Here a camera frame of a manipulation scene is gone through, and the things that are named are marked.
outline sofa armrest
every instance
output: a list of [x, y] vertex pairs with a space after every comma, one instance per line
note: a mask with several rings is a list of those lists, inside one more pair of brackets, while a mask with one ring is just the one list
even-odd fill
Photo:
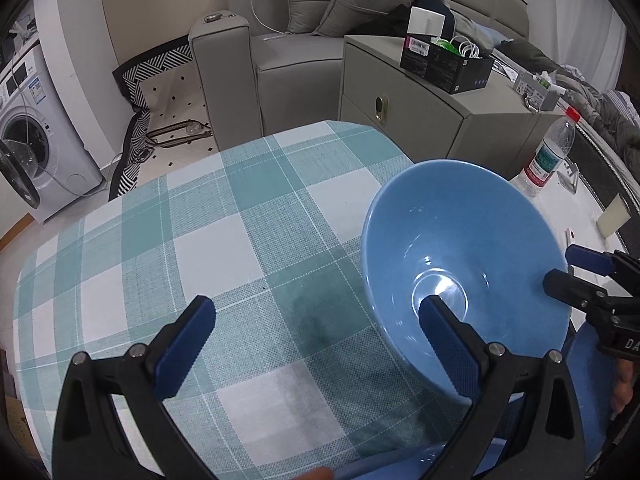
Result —
[[262, 136], [262, 119], [251, 56], [249, 23], [228, 10], [206, 23], [196, 20], [189, 33], [209, 123], [218, 148], [226, 150]]

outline tablecloth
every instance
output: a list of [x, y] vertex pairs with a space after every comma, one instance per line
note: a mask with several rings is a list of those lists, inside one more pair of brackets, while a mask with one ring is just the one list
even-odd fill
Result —
[[[368, 126], [304, 126], [162, 176], [40, 247], [18, 280], [14, 335], [47, 467], [71, 356], [148, 342], [197, 294], [213, 299], [216, 327], [164, 405], [220, 480], [284, 480], [446, 440], [464, 407], [400, 365], [360, 275], [369, 204], [410, 164]], [[116, 407], [156, 468], [117, 396]]]

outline sofa seat cushion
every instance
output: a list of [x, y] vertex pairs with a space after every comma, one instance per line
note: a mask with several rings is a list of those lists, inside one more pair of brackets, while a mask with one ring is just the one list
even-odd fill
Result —
[[343, 49], [344, 38], [311, 34], [252, 38], [265, 136], [338, 118]]

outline human hand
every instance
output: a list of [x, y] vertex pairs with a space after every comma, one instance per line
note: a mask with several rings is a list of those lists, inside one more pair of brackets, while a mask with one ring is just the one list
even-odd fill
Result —
[[294, 478], [294, 480], [334, 480], [334, 472], [328, 467], [316, 467], [308, 473]]
[[634, 364], [624, 359], [616, 359], [616, 384], [613, 387], [611, 407], [618, 414], [631, 402], [634, 394], [631, 385], [634, 376]]

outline blue gripper pad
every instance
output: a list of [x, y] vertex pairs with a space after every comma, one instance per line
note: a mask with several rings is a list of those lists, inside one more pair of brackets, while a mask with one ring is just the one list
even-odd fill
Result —
[[616, 270], [616, 266], [608, 254], [599, 253], [580, 245], [570, 245], [564, 252], [564, 258], [569, 265], [590, 270], [601, 276], [609, 276]]
[[458, 394], [476, 402], [480, 397], [481, 380], [478, 362], [430, 298], [424, 298], [420, 303], [418, 319]]
[[213, 301], [205, 296], [196, 296], [189, 307], [195, 301], [199, 302], [196, 310], [156, 364], [154, 395], [157, 400], [175, 397], [216, 325]]

